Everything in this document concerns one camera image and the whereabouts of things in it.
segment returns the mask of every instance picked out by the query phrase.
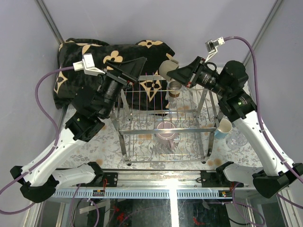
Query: black pillow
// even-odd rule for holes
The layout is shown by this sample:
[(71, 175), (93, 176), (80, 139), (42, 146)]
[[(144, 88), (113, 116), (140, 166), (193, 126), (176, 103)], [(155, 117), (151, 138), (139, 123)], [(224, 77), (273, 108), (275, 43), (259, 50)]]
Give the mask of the black pillow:
[[(174, 56), (173, 50), (162, 41), (143, 40), (136, 44), (119, 44), (109, 45), (103, 41), (94, 39), (68, 39), (64, 44), (60, 45), (58, 52), (58, 64), (60, 68), (72, 66), (74, 62), (82, 60), (82, 55), (85, 53), (92, 53), (94, 63), (97, 68), (103, 69), (106, 60), (116, 62), (129, 61), (139, 57), (147, 58), (147, 61), (142, 70), (143, 75), (157, 75), (158, 68), (163, 61), (170, 59)], [(53, 98), (58, 109), (68, 105), (75, 97), (78, 89), (83, 86), (90, 86), (93, 89), (101, 85), (102, 80), (99, 77), (86, 75), (81, 71), (68, 70), (60, 72), (57, 76), (54, 88)], [(145, 99), (133, 108), (146, 110), (146, 107), (151, 109), (160, 110), (167, 106), (168, 101), (163, 98), (163, 92), (158, 92), (154, 87), (159, 84), (159, 81), (140, 81), (137, 85), (133, 86), (134, 90), (147, 89), (144, 95)], [(161, 81), (161, 89), (166, 89), (167, 82)]]

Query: stainless steel rack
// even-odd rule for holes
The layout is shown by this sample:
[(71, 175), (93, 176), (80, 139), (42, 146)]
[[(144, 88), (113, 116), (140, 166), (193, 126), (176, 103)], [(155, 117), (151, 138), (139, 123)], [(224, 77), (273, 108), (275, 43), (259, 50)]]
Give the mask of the stainless steel rack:
[[(152, 99), (154, 110), (133, 109), (134, 94), (146, 98), (146, 90), (121, 91), (118, 106), (110, 117), (120, 139), (120, 145), (125, 162), (128, 165), (137, 162), (163, 162), (163, 161), (202, 161), (206, 162), (213, 149), (214, 132), (219, 124), (222, 114), (217, 114), (212, 92), (207, 89), (191, 88), (184, 86), (180, 89), (179, 97), (170, 97), (168, 88), (162, 87), (163, 78), (158, 75), (140, 76), (139, 83), (151, 82), (151, 87), (157, 84), (153, 92), (165, 93), (169, 101), (168, 109), (161, 106), (156, 109), (155, 102), (162, 100)], [(193, 102), (193, 94), (200, 97), (198, 104)], [(210, 99), (210, 106), (205, 102), (206, 96)], [(132, 98), (132, 103), (127, 103), (127, 98)], [(155, 129), (160, 121), (173, 123), (174, 129)], [(155, 134), (177, 133), (174, 139), (176, 148), (171, 150), (168, 145), (157, 141)]]

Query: white wall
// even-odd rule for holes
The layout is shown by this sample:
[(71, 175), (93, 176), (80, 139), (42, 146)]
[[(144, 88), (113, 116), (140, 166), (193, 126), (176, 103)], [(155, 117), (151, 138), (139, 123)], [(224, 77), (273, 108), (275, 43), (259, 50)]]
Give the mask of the white wall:
[[(45, 0), (64, 39), (110, 44), (162, 40), (182, 64), (207, 56), (204, 43), (239, 35), (253, 42), (275, 0)], [(220, 48), (214, 62), (242, 61), (245, 45)]]
[[(35, 86), (46, 73), (57, 68), (56, 42), (33, 0), (1, 1), (0, 7), (0, 187), (9, 183), (10, 169), (23, 166), (53, 140), (51, 123), (35, 102)], [(57, 121), (52, 98), (54, 77), (40, 88), (40, 100)], [(0, 196), (0, 209), (15, 211), (29, 202), (15, 184)], [(20, 215), (0, 215), (0, 226), (19, 227)]]
[[(303, 162), (303, 1), (285, 0), (256, 49), (260, 108), (265, 124), (295, 161)], [(253, 82), (252, 62), (248, 73)], [(291, 185), (303, 205), (303, 185)]]

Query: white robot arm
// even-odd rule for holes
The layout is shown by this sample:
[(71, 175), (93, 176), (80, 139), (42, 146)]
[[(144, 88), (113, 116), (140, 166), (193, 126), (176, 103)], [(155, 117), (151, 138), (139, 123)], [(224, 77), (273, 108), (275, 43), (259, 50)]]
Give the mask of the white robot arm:
[(240, 166), (227, 162), (216, 169), (219, 182), (240, 182), (255, 186), (258, 192), (270, 198), (278, 191), (291, 184), (296, 177), (285, 166), (287, 163), (298, 175), (303, 174), (303, 164), (294, 163), (281, 149), (278, 143), (263, 124), (264, 130), (270, 141), (276, 147), (283, 161), (271, 148), (260, 128), (257, 116), (257, 107), (251, 97), (243, 90), (248, 80), (245, 67), (241, 62), (229, 61), (219, 74), (216, 65), (209, 60), (218, 52), (217, 47), (224, 44), (221, 37), (215, 41), (206, 42), (208, 57), (197, 57), (192, 63), (183, 68), (178, 68), (177, 61), (168, 60), (162, 63), (159, 73), (164, 78), (172, 78), (184, 86), (191, 88), (196, 84), (203, 86), (221, 97), (220, 110), (234, 125), (245, 135), (252, 148), (259, 157), (263, 168)]
[[(172, 67), (170, 62), (170, 70), (165, 71), (168, 67), (161, 65), (160, 74), (165, 74), (165, 78), (173, 78), (186, 87), (200, 84), (222, 97), (219, 101), (220, 110), (243, 132), (259, 157), (263, 168), (240, 166), (227, 162), (217, 168), (218, 178), (224, 178), (228, 182), (241, 182), (255, 186), (261, 195), (270, 198), (296, 179), (284, 163), (287, 162), (299, 175), (303, 174), (303, 164), (294, 163), (279, 147), (266, 127), (267, 134), (278, 152), (284, 157), (284, 162), (281, 162), (265, 140), (257, 118), (257, 107), (250, 96), (243, 91), (244, 83), (248, 80), (243, 64), (229, 61), (220, 74), (208, 67), (209, 64), (214, 65), (208, 61), (217, 53), (216, 47), (222, 44), (224, 44), (222, 38), (215, 42), (209, 41), (206, 43), (209, 51), (206, 60), (197, 57), (194, 62), (181, 69), (178, 69), (177, 66)], [(74, 63), (75, 70), (84, 70), (86, 74), (94, 76), (102, 75), (104, 78), (102, 86), (98, 91), (82, 87), (77, 92), (78, 95), (72, 101), (77, 112), (61, 131), (55, 151), (46, 161), (19, 181), (22, 184), (20, 190), (25, 198), (33, 202), (42, 202), (51, 197), (59, 188), (79, 183), (103, 186), (100, 183), (102, 183), (104, 173), (95, 162), (74, 169), (56, 170), (56, 168), (76, 148), (83, 146), (104, 126), (100, 119), (108, 118), (121, 89), (138, 80), (145, 61), (145, 58), (123, 63), (107, 61), (106, 63), (114, 69), (114, 73), (96, 68), (91, 54), (85, 54), (82, 61)], [(13, 167), (10, 172), (14, 179), (24, 172), (29, 172), (29, 169), (45, 157), (52, 147), (53, 143), (31, 163)]]
[[(18, 181), (22, 184), (20, 190), (25, 198), (42, 202), (56, 190), (79, 183), (103, 186), (104, 173), (96, 162), (73, 169), (56, 169), (75, 149), (89, 142), (103, 128), (105, 124), (100, 119), (109, 117), (121, 89), (137, 82), (145, 61), (143, 57), (123, 63), (107, 61), (106, 65), (113, 68), (110, 72), (96, 68), (91, 54), (83, 55), (82, 61), (73, 64), (75, 71), (84, 70), (85, 74), (102, 76), (102, 85), (98, 91), (90, 87), (78, 90), (71, 103), (77, 112), (61, 131), (59, 142), (50, 156), (48, 155), (54, 143), (29, 164), (11, 169), (14, 179), (28, 173)], [(43, 163), (32, 169), (46, 156), (48, 158)]]

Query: clear glass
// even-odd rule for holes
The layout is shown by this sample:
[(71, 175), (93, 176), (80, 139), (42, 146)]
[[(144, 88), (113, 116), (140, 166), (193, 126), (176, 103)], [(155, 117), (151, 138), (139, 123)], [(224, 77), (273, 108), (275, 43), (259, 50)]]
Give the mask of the clear glass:
[(226, 145), (231, 150), (237, 150), (247, 144), (247, 139), (240, 130), (233, 128), (231, 133), (226, 136)]
[[(222, 205), (226, 200), (214, 199), (177, 199), (176, 206), (171, 199), (93, 199), (99, 207), (99, 221), (97, 227), (171, 227), (172, 220), (178, 218), (179, 227), (236, 227), (235, 224), (247, 223), (237, 212), (233, 204)], [(236, 198), (246, 203), (245, 199)], [(65, 206), (63, 217), (58, 213), (60, 201), (46, 201), (40, 215), (42, 227), (70, 227), (69, 205)], [(277, 198), (265, 199), (254, 196), (248, 199), (249, 205), (256, 208), (265, 217), (268, 227), (285, 227), (283, 213)], [(75, 200), (74, 223), (75, 227), (93, 227), (97, 220), (97, 212), (87, 199)], [(246, 218), (250, 218), (248, 209), (239, 206)], [(255, 222), (262, 223), (257, 213), (253, 212)]]

